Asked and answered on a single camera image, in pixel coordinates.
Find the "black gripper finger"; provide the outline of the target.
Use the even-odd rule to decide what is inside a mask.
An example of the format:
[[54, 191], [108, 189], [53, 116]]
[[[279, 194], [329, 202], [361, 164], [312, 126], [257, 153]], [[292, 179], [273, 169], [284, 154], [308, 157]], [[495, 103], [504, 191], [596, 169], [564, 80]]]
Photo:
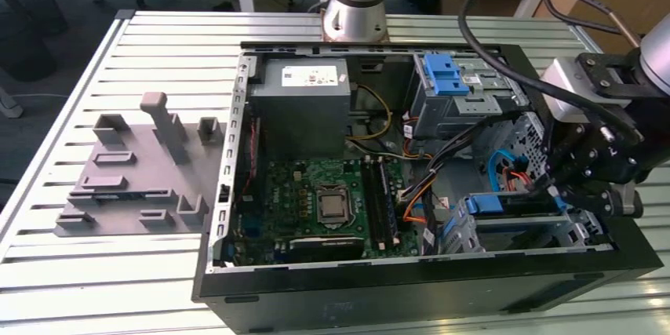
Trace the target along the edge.
[[620, 194], [607, 184], [595, 186], [551, 185], [547, 192], [576, 209], [596, 214], [623, 214]]
[[542, 146], [546, 152], [544, 173], [534, 181], [531, 196], [543, 195], [551, 185], [595, 186], [584, 171], [595, 162], [595, 121], [544, 124]]

